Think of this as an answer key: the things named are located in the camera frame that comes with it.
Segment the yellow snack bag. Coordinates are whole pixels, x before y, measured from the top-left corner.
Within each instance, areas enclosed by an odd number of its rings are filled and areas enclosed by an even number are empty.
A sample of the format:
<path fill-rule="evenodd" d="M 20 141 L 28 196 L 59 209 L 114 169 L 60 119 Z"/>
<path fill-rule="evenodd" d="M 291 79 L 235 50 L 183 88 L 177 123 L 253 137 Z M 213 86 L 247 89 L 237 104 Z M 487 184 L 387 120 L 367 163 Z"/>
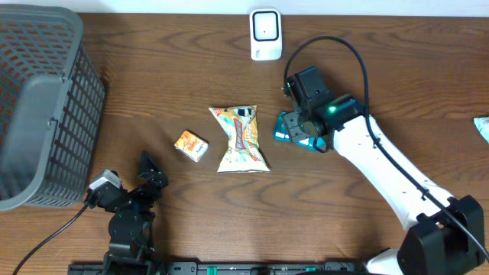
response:
<path fill-rule="evenodd" d="M 267 162 L 259 149 L 257 106 L 209 108 L 209 111 L 228 136 L 228 148 L 217 172 L 269 172 Z"/>

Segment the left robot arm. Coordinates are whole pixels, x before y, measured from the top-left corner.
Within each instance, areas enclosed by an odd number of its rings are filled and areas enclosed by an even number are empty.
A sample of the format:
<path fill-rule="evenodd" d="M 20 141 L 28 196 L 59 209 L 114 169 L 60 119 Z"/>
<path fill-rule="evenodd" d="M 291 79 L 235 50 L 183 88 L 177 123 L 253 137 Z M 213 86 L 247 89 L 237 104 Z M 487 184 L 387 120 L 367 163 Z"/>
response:
<path fill-rule="evenodd" d="M 133 190 L 123 188 L 115 171 L 105 170 L 89 185 L 85 204 L 113 214 L 104 256 L 103 274 L 158 274 L 161 263 L 153 259 L 154 203 L 168 185 L 165 173 L 147 152 L 141 153 L 138 177 L 144 182 Z"/>

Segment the small orange box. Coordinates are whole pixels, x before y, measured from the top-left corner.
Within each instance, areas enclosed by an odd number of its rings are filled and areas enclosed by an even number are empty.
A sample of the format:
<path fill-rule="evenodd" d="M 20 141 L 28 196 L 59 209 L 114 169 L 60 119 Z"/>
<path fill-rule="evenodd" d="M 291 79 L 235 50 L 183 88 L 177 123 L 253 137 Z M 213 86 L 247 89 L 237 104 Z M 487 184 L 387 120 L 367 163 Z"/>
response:
<path fill-rule="evenodd" d="M 199 162 L 209 149 L 209 144 L 191 131 L 185 130 L 174 147 L 194 162 Z"/>

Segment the teal mouthwash bottle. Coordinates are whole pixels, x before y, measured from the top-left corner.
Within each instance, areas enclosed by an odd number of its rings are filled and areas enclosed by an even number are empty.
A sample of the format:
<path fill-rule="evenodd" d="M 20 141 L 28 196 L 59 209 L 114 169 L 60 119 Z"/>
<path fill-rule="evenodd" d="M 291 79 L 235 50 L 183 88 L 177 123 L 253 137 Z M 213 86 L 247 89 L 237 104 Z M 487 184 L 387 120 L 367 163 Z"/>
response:
<path fill-rule="evenodd" d="M 313 137 L 305 131 L 298 111 L 281 112 L 279 114 L 275 124 L 274 139 L 293 143 L 312 151 L 329 150 L 328 144 L 322 137 Z"/>

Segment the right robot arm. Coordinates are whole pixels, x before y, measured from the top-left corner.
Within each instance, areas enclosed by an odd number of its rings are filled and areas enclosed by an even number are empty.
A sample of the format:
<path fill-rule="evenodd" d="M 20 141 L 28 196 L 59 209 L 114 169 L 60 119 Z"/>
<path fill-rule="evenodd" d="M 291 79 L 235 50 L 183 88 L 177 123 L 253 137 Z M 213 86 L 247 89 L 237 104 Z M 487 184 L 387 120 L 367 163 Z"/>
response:
<path fill-rule="evenodd" d="M 351 95 L 335 97 L 316 67 L 285 80 L 293 111 L 283 122 L 294 142 L 313 139 L 335 150 L 370 181 L 393 209 L 406 237 L 400 248 L 367 260 L 374 274 L 466 274 L 485 261 L 484 213 L 472 197 L 456 199 L 418 170 Z"/>

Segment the white teal tissue pack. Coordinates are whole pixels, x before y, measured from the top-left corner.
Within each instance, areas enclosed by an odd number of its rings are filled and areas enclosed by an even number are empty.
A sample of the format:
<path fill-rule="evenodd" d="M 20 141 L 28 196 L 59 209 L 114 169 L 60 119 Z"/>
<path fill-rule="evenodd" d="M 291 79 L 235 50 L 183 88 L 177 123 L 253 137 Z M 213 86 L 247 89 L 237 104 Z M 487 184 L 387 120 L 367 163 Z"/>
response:
<path fill-rule="evenodd" d="M 489 117 L 474 118 L 473 122 L 479 134 L 486 140 L 486 142 L 489 142 Z"/>

